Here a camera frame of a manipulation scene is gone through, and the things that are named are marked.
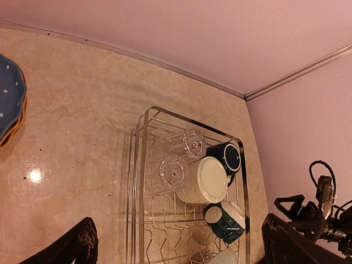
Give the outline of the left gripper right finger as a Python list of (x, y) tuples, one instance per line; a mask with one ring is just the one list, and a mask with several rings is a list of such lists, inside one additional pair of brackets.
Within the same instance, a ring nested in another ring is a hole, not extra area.
[(268, 214), (263, 222), (262, 236), (265, 255), (261, 263), (351, 263), (351, 259), (313, 243), (273, 213)]

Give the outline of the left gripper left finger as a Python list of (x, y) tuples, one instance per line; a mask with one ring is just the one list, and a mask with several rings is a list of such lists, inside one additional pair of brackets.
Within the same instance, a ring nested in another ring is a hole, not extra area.
[(98, 237), (95, 223), (85, 217), (50, 246), (22, 263), (96, 263)]

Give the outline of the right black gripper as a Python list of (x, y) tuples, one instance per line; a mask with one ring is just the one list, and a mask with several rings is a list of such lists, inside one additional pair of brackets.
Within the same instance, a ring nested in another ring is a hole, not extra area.
[(286, 217), (297, 217), (296, 230), (314, 243), (320, 239), (338, 243), (339, 248), (348, 247), (348, 210), (337, 218), (324, 219), (313, 202), (303, 207), (305, 196), (278, 197), (274, 201), (276, 208)]

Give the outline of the blue polka dot plate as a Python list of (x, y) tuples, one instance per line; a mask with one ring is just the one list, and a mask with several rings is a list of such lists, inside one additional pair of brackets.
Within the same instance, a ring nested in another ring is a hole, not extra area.
[(20, 67), (1, 55), (1, 139), (20, 118), (26, 93)]

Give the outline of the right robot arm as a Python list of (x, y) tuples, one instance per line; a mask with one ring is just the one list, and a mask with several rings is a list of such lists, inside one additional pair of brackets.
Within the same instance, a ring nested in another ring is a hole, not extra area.
[(332, 199), (319, 197), (318, 203), (310, 201), (305, 206), (304, 199), (303, 195), (278, 197), (274, 205), (290, 219), (288, 224), (310, 241), (336, 242), (338, 251), (351, 256), (351, 207), (338, 207), (337, 215), (333, 216)]

